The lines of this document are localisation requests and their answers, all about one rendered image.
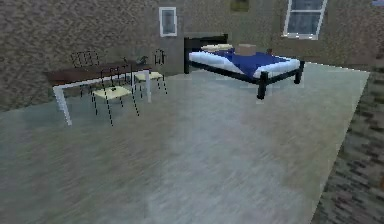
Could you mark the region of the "brown table with white legs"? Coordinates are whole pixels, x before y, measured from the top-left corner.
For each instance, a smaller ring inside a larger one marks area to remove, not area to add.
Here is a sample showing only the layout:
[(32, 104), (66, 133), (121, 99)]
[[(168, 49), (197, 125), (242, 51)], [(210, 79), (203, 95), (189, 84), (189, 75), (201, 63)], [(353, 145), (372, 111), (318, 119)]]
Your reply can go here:
[(115, 80), (123, 80), (135, 88), (134, 76), (143, 74), (146, 81), (148, 102), (151, 101), (150, 77), (152, 66), (149, 64), (138, 64), (135, 61), (118, 61), (99, 65), (68, 68), (58, 71), (44, 72), (49, 84), (52, 86), (56, 102), (64, 113), (66, 123), (71, 126), (72, 120), (67, 106), (64, 90), (74, 87), (83, 87), (95, 83), (105, 84), (106, 81), (113, 83)]

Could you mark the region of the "brown cardboard box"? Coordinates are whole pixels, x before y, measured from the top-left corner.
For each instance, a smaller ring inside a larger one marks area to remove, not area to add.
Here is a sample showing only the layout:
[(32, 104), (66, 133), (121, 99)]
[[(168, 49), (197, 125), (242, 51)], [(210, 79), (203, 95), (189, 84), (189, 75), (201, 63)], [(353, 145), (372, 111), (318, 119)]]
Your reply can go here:
[(257, 47), (253, 44), (238, 44), (235, 47), (235, 54), (240, 56), (252, 56), (257, 52)]

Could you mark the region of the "large white framed window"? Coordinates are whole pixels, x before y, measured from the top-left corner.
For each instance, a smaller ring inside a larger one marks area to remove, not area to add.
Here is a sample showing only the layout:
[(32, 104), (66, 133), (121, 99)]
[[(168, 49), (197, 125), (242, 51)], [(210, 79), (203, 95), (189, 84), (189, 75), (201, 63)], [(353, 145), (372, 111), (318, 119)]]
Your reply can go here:
[(288, 0), (283, 37), (317, 40), (328, 0)]

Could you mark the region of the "black chair with cream seat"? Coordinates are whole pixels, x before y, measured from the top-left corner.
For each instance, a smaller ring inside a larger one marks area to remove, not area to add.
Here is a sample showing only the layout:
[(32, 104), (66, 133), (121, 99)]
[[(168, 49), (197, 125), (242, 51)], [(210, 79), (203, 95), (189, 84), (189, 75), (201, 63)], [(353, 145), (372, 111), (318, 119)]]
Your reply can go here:
[(94, 79), (98, 73), (100, 60), (95, 50), (77, 51), (70, 54), (72, 65), (76, 71), (76, 80)]
[[(154, 64), (163, 65), (165, 63), (166, 54), (162, 49), (156, 49), (154, 52)], [(136, 84), (144, 82), (147, 101), (152, 101), (152, 81), (155, 81), (159, 90), (164, 89), (167, 93), (167, 86), (165, 76), (159, 72), (153, 71), (151, 68), (148, 70), (140, 71), (134, 74)]]
[(96, 98), (102, 98), (107, 105), (107, 111), (110, 124), (113, 124), (111, 104), (117, 100), (121, 107), (124, 106), (123, 98), (131, 96), (133, 106), (137, 115), (140, 115), (136, 98), (134, 96), (134, 75), (132, 69), (128, 65), (113, 66), (103, 68), (100, 71), (101, 87), (91, 90), (92, 102), (97, 107)]

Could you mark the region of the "green framed wall picture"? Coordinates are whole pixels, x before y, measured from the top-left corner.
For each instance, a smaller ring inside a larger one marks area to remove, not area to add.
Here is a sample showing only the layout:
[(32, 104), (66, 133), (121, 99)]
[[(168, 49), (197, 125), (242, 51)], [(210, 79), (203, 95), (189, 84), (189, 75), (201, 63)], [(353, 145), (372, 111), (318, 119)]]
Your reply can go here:
[(249, 10), (249, 0), (231, 0), (230, 8), (232, 12), (247, 12)]

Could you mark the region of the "black bed with blue blanket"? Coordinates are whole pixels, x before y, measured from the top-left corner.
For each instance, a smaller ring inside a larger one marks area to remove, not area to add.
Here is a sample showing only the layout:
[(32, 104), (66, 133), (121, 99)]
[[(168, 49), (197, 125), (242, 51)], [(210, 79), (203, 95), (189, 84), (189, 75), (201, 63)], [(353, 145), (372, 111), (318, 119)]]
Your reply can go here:
[(256, 52), (252, 56), (235, 54), (235, 47), (229, 50), (207, 52), (201, 50), (205, 45), (229, 44), (228, 35), (184, 38), (184, 73), (190, 68), (203, 69), (226, 77), (241, 80), (258, 86), (257, 98), (263, 100), (267, 86), (275, 82), (294, 78), (299, 84), (305, 67), (303, 60), (268, 55)]

